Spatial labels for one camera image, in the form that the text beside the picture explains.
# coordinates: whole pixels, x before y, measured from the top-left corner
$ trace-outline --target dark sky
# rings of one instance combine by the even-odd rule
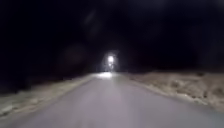
[[[111,50],[120,71],[222,69],[223,8],[221,0],[1,0],[0,74],[27,83],[99,71]]]

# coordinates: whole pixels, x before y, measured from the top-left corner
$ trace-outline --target light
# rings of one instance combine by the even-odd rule
[[[100,77],[100,78],[111,78],[112,73],[111,72],[102,72],[102,73],[98,74],[98,77]]]
[[[108,56],[107,61],[109,63],[114,63],[114,57],[113,56]]]

